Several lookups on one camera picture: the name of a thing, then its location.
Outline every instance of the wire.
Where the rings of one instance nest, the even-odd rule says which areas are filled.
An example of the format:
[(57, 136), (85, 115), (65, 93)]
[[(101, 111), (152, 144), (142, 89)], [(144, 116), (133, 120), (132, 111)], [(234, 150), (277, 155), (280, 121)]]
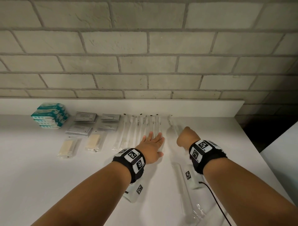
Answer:
[(204, 182), (201, 182), (201, 181), (199, 181), (199, 184), (204, 184), (204, 185), (206, 185), (206, 186), (207, 186), (207, 188), (208, 188), (208, 189), (209, 189), (209, 191), (211, 192), (211, 194), (212, 194), (212, 196), (213, 196), (214, 200), (216, 201), (216, 203), (217, 203), (217, 205), (218, 205), (219, 209), (221, 210), (221, 212), (223, 213), (224, 217), (226, 218), (227, 222), (229, 223), (229, 225), (230, 225), (230, 226), (232, 226), (232, 225), (231, 225), (231, 223), (229, 222), (228, 218), (227, 218), (227, 217), (226, 217), (226, 215), (224, 214), (223, 210), (221, 209), (220, 205), (218, 204), (218, 202), (217, 202), (217, 200), (216, 200), (216, 198), (215, 198), (215, 196), (214, 196), (213, 192), (212, 192), (212, 191), (211, 191), (211, 189), (209, 188), (209, 186), (208, 186), (207, 184), (205, 184)]

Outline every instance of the white table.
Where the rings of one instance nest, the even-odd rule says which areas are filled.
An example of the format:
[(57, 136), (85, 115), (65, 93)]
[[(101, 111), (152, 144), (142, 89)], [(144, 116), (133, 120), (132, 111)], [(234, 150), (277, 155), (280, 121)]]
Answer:
[[(202, 139), (217, 143), (231, 160), (256, 174), (290, 200), (234, 118), (177, 118), (176, 122), (181, 126), (190, 126)], [(111, 161), (115, 154), (111, 151), (115, 138), (113, 135), (106, 138), (101, 152), (85, 151), (84, 139), (72, 159), (57, 158), (68, 126), (47, 130), (39, 128), (29, 116), (0, 116), (1, 226), (30, 225), (77, 184)], [(163, 118), (165, 155), (150, 168), (152, 179), (148, 188), (141, 193), (136, 203), (129, 203), (122, 198), (106, 222), (107, 226), (180, 225), (183, 213), (169, 158), (170, 146), (179, 147), (174, 142), (175, 137), (165, 134), (168, 128), (169, 124)], [(207, 212), (214, 204), (210, 192), (206, 188), (196, 192), (197, 200)]]

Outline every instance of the black wrist strap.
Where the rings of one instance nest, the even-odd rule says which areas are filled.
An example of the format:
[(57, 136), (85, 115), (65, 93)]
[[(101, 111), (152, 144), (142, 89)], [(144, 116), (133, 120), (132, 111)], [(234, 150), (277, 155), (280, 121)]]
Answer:
[(203, 174), (206, 164), (212, 159), (227, 158), (223, 150), (215, 143), (207, 140), (198, 140), (189, 148), (190, 159), (195, 171)]
[(131, 183), (134, 183), (137, 179), (141, 178), (144, 173), (146, 160), (143, 153), (138, 149), (123, 149), (114, 156), (113, 161), (119, 162), (128, 168), (131, 173)]

